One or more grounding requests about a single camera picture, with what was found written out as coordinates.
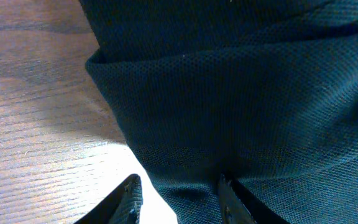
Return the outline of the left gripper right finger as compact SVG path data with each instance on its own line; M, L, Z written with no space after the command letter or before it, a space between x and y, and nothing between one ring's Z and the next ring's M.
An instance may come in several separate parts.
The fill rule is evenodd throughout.
M289 224L230 175L221 174L218 198L224 224Z

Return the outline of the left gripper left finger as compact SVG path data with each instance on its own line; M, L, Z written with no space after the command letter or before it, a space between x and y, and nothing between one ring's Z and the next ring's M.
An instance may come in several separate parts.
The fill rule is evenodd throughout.
M140 176L131 174L75 224L139 224L142 204Z

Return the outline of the black Hydrogen t-shirt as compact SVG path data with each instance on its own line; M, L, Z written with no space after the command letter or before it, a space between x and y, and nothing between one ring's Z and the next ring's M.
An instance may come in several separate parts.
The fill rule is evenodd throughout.
M221 174L289 223L358 223L358 0L82 1L86 70L179 223Z

